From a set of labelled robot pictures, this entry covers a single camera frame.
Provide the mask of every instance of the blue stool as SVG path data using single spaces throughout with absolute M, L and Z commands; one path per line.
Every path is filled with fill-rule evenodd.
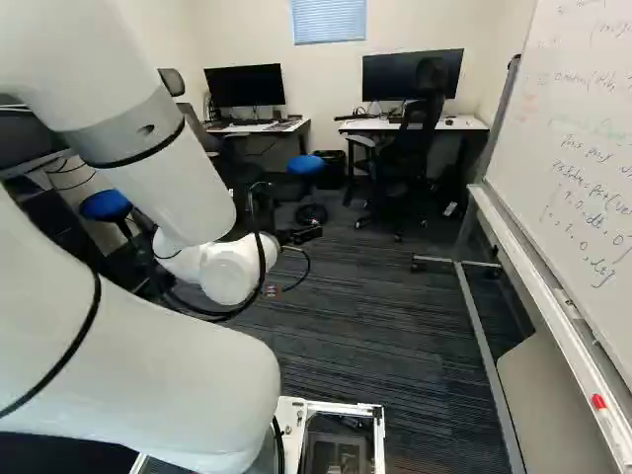
M 314 178 L 325 169 L 325 160 L 316 155 L 299 155 L 287 163 L 287 173 L 298 176 L 302 182 L 302 196 L 311 193 Z M 301 225 L 325 224 L 329 215 L 322 204 L 310 203 L 299 207 L 294 219 Z
M 133 209 L 133 204 L 117 190 L 100 191 L 86 197 L 79 204 L 79 213 L 88 220 L 116 224 L 123 236 L 136 247 L 133 235 L 125 219 Z

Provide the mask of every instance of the white robotic arm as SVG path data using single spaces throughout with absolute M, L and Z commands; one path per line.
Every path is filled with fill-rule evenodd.
M 234 304 L 254 237 L 107 0 L 2 0 L 0 90 L 20 97 L 157 222 L 161 263 Z M 196 472 L 251 465 L 277 405 L 273 353 L 135 298 L 40 235 L 0 190 L 0 430 L 117 442 Z M 268 268 L 277 243 L 263 237 Z

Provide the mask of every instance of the desk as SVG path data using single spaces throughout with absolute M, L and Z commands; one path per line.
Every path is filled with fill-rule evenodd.
M 262 125 L 229 125 L 220 129 L 213 129 L 210 126 L 207 126 L 206 132 L 222 136 L 230 133 L 251 133 L 256 136 L 277 136 L 280 138 L 291 138 L 292 136 L 296 136 L 298 139 L 298 151 L 301 155 L 306 155 L 306 135 L 310 122 L 310 118 L 303 118 L 299 123 L 295 123 L 293 126 L 286 128 L 285 130 L 266 130 L 266 128 L 274 125 L 276 122 L 265 123 Z
M 457 116 L 451 117 L 452 125 L 445 123 L 446 117 L 436 124 L 436 131 L 442 134 L 458 133 L 461 136 L 461 142 L 458 148 L 457 163 L 464 162 L 467 154 L 474 144 L 480 145 L 482 151 L 489 128 L 474 116 Z M 338 133 L 373 133 L 373 134 L 393 134 L 399 130 L 400 123 L 390 123 L 387 118 L 363 118 L 358 120 L 347 120 L 338 128 Z M 420 123 L 413 123 L 407 131 L 416 131 L 422 129 Z M 348 206 L 354 195 L 354 186 L 356 184 L 354 146 L 349 143 L 348 162 L 347 162 L 347 190 L 343 199 L 343 205 Z

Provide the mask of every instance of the black monitor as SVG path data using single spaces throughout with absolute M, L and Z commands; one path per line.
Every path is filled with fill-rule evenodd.
M 280 64 L 204 69 L 204 74 L 216 107 L 285 104 Z
M 422 59 L 436 58 L 447 70 L 445 97 L 454 99 L 461 72 L 463 49 L 377 54 L 362 58 L 362 100 L 403 101 L 421 99 L 416 87 L 415 72 Z

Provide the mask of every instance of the office chair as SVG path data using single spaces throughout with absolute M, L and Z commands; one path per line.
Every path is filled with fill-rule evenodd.
M 185 94 L 185 81 L 177 69 L 158 69 L 158 72 L 171 97 L 180 97 Z M 248 133 L 229 133 L 219 139 L 206 133 L 190 103 L 177 103 L 177 106 L 228 188 L 247 189 L 263 178 L 264 169 L 256 163 L 242 160 L 236 151 L 236 140 L 248 136 Z M 239 196 L 235 197 L 242 200 L 241 191 L 237 195 Z
M 406 106 L 392 142 L 378 151 L 377 142 L 371 138 L 345 136 L 350 144 L 364 149 L 366 160 L 356 165 L 371 180 L 370 196 L 364 203 L 369 213 L 355 222 L 356 229 L 374 220 L 386 220 L 391 225 L 395 240 L 401 242 L 403 223 L 407 217 L 417 216 L 423 227 L 427 225 L 422 207 L 431 194 L 426 178 L 428 154 L 443 110 L 447 78 L 446 72 L 434 61 L 420 61 L 415 80 L 421 99 Z M 412 122 L 421 122 L 423 128 L 410 130 Z

